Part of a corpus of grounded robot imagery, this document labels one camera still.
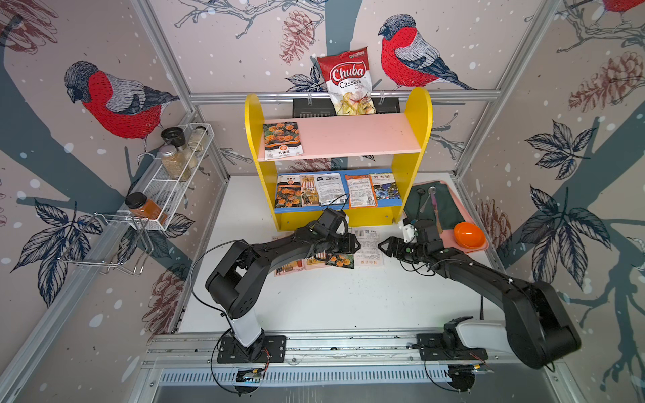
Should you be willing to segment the black orange marigold seed bag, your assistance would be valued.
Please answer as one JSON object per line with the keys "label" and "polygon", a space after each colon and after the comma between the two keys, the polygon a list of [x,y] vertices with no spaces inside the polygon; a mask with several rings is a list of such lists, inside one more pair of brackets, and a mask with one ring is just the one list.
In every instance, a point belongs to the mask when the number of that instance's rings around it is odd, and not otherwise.
{"label": "black orange marigold seed bag", "polygon": [[325,265],[352,270],[354,268],[354,255],[327,254]]}

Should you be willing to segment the pink storefront seed bag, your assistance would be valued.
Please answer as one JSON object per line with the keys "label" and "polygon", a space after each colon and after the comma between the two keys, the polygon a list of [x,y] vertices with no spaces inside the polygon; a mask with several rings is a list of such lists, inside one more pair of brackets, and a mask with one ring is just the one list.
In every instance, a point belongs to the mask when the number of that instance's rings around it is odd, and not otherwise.
{"label": "pink storefront seed bag", "polygon": [[325,268],[327,266],[325,258],[320,259],[316,256],[306,258],[304,260],[304,265],[306,270],[317,270]]}
{"label": "pink storefront seed bag", "polygon": [[371,228],[351,228],[350,231],[360,243],[360,249],[354,253],[354,266],[356,268],[383,267],[383,256],[378,249],[381,239],[379,231]]}
{"label": "pink storefront seed bag", "polygon": [[302,260],[293,261],[287,265],[283,265],[275,271],[275,276],[290,275],[306,269],[305,263]]}
{"label": "pink storefront seed bag", "polygon": [[316,188],[316,181],[313,175],[301,175],[301,191],[303,207],[319,207],[319,194]]}

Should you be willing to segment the orange bordered seed bag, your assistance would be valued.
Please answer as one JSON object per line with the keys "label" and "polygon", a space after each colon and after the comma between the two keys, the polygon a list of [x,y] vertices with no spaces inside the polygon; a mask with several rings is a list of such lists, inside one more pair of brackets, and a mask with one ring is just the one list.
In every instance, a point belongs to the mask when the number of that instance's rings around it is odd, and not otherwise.
{"label": "orange bordered seed bag", "polygon": [[349,206],[351,208],[375,208],[376,194],[370,175],[346,176],[349,191]]}

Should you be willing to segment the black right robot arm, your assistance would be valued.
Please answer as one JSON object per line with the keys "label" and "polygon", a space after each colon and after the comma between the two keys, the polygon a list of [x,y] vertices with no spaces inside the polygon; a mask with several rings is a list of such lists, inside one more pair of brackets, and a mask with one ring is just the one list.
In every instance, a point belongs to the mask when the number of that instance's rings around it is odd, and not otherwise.
{"label": "black right robot arm", "polygon": [[413,241],[390,237],[378,244],[401,263],[424,264],[435,274],[469,287],[504,312],[504,347],[526,366],[540,369],[579,350],[582,342],[552,285],[527,282],[482,265],[446,247],[436,225],[418,222]]}

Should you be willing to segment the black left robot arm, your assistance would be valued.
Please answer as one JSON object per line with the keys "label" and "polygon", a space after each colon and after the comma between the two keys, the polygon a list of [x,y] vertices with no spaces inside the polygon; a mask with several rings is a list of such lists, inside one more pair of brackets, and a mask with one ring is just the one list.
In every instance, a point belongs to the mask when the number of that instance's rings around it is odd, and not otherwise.
{"label": "black left robot arm", "polygon": [[361,249],[345,212],[325,209],[293,234],[268,243],[236,240],[206,280],[205,288],[223,307],[233,338],[243,349],[258,349],[264,337],[254,307],[266,278],[283,266],[315,255],[352,255]]}

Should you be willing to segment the blue flower seed bag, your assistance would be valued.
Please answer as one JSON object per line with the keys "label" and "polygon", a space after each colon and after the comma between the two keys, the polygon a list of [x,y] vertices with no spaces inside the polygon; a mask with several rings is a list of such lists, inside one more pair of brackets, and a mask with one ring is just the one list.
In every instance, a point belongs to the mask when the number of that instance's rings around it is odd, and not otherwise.
{"label": "blue flower seed bag", "polygon": [[401,198],[395,177],[391,172],[371,174],[371,182],[378,202]]}

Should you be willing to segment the yellow two-tier shelf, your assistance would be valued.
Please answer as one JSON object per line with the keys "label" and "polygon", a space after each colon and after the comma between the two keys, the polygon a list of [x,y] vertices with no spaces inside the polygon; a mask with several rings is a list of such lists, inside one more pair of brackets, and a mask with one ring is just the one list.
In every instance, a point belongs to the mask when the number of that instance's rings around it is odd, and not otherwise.
{"label": "yellow two-tier shelf", "polygon": [[[404,213],[415,178],[427,149],[433,126],[433,104],[427,90],[415,88],[409,94],[404,112],[398,114],[367,114],[296,119],[303,153],[284,159],[287,165],[297,162],[322,162],[324,168],[305,169],[305,174],[337,174],[370,176],[378,169],[341,169],[339,157],[391,156],[391,165],[383,173],[392,174],[399,195],[381,200],[372,207],[354,207],[340,203],[353,227],[386,226],[398,222]],[[284,207],[275,204],[278,195],[278,161],[265,155],[264,128],[270,120],[264,116],[257,95],[245,100],[245,129],[250,152],[258,172],[265,198],[277,230],[294,230],[318,217],[321,208]]]}

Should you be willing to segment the dark green cloth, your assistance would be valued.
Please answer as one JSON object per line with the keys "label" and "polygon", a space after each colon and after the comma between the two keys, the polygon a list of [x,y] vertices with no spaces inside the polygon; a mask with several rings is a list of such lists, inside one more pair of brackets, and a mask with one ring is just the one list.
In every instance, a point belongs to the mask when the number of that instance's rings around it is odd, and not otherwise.
{"label": "dark green cloth", "polygon": [[[423,205],[428,196],[428,188],[430,188],[430,186],[435,186],[437,189],[436,198],[438,200],[438,212],[443,230],[452,230],[458,223],[465,222],[466,216],[463,215],[460,207],[456,203],[455,199],[453,199],[453,195],[448,186],[441,181],[433,181],[430,183],[413,186],[413,189],[411,190],[411,193],[404,207],[404,213],[406,214],[406,217],[411,220],[416,220],[415,213],[418,205],[417,189],[423,188],[426,191],[426,195],[424,196],[422,201]],[[420,213],[418,220],[435,221],[432,207],[429,207],[424,213]]]}

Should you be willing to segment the pink tray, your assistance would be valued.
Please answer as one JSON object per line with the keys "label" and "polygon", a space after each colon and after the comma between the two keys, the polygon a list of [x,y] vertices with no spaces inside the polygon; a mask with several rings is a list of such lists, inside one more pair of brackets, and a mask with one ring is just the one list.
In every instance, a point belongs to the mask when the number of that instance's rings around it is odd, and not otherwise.
{"label": "pink tray", "polygon": [[412,225],[419,221],[437,223],[446,247],[454,247],[467,254],[489,247],[484,232],[445,181],[413,185],[404,212],[405,221]]}

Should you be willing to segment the pale spice jar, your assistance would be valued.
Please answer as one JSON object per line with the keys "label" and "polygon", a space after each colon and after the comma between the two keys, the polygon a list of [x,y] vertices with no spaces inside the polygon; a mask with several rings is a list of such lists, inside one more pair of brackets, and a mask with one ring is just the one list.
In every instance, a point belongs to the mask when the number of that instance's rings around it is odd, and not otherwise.
{"label": "pale spice jar", "polygon": [[208,142],[208,130],[204,126],[196,126],[188,138],[188,146],[194,152],[203,152]]}

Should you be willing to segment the tan spice jar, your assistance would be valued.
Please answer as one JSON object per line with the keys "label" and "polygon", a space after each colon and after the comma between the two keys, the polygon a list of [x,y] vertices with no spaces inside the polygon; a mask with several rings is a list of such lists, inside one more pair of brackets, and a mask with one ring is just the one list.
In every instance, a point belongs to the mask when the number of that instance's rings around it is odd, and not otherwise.
{"label": "tan spice jar", "polygon": [[186,160],[183,154],[173,145],[163,145],[159,148],[161,162],[170,179],[186,182],[190,173],[186,170]]}

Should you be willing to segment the black lid spice jar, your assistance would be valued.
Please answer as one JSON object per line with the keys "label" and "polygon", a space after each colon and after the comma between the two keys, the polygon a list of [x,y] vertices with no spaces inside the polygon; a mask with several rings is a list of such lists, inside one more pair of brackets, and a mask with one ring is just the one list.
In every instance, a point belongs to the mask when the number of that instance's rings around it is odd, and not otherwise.
{"label": "black lid spice jar", "polygon": [[180,151],[185,159],[188,161],[193,157],[192,151],[189,149],[183,128],[170,127],[161,131],[161,139],[166,144],[173,145]]}

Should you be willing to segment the orange spice jar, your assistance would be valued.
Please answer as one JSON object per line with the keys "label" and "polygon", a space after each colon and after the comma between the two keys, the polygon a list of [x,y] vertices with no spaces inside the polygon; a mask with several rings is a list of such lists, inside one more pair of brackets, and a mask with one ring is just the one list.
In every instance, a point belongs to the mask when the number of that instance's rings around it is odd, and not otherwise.
{"label": "orange spice jar", "polygon": [[156,220],[162,214],[161,208],[142,192],[130,193],[124,203],[136,217]]}

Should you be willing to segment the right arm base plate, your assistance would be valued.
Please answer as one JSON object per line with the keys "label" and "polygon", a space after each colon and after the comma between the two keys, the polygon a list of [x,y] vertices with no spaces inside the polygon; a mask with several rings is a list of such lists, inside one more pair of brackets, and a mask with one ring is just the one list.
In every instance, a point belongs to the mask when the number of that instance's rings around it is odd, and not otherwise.
{"label": "right arm base plate", "polygon": [[466,347],[457,336],[444,333],[419,333],[416,346],[423,361],[486,361],[485,349]]}

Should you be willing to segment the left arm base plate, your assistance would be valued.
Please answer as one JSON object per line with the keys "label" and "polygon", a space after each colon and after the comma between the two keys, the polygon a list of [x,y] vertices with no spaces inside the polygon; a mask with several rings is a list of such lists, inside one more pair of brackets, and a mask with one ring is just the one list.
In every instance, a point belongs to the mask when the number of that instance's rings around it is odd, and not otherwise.
{"label": "left arm base plate", "polygon": [[224,336],[217,352],[218,364],[283,363],[287,337],[261,335],[249,347],[243,346],[235,336]]}

